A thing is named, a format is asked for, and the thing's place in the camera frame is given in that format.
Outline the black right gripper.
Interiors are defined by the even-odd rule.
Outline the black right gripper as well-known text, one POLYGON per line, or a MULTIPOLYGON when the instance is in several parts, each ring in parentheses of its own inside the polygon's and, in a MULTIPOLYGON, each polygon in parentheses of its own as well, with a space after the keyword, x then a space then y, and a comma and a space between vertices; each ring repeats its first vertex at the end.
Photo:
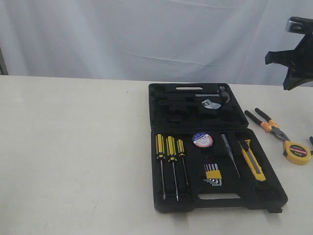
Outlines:
POLYGON ((285 91, 290 91, 313 80, 313 35, 305 35, 293 50, 269 51, 265 56, 265 64, 294 65, 295 70, 288 69, 283 82, 285 91))

